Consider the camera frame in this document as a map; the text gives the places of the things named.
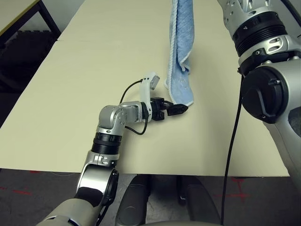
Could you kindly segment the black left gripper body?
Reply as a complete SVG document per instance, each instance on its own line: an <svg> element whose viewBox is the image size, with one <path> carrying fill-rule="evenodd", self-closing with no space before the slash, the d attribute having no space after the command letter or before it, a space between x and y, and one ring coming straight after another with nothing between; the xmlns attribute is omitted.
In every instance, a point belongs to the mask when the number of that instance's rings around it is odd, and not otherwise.
<svg viewBox="0 0 301 226"><path fill-rule="evenodd" d="M152 114L149 119L154 121L162 121L165 119L164 110L169 108L169 101L162 97L152 97L150 99Z"/></svg>

